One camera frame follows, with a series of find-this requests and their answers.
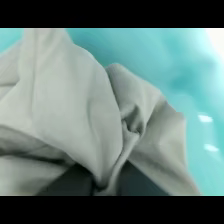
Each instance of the turquoise surface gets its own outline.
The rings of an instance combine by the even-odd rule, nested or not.
[[[224,195],[223,63],[204,29],[69,28],[104,66],[118,62],[161,89],[187,119],[188,168],[204,195]],[[0,29],[0,52],[22,29]]]

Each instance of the crumpled cloth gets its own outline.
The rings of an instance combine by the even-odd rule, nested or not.
[[[0,195],[35,195],[75,162],[116,195],[129,160],[171,195],[199,195],[185,120],[150,83],[103,68],[64,29],[29,28],[0,58]]]

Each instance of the gray garment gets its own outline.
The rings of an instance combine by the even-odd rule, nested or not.
[[[74,162],[114,195],[127,159],[171,195],[199,195],[184,118],[158,89],[64,29],[25,29],[0,58],[0,195],[34,195]]]

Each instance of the turquoise plastic tub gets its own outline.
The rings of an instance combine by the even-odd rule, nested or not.
[[[118,62],[161,89],[187,118],[188,168],[204,195],[224,195],[223,63],[204,29],[67,29],[104,66]],[[0,52],[22,29],[0,29]]]

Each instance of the black fabric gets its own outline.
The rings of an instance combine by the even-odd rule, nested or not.
[[[92,174],[76,164],[37,196],[92,196],[94,189]],[[122,168],[117,193],[118,196],[168,196],[130,162]]]

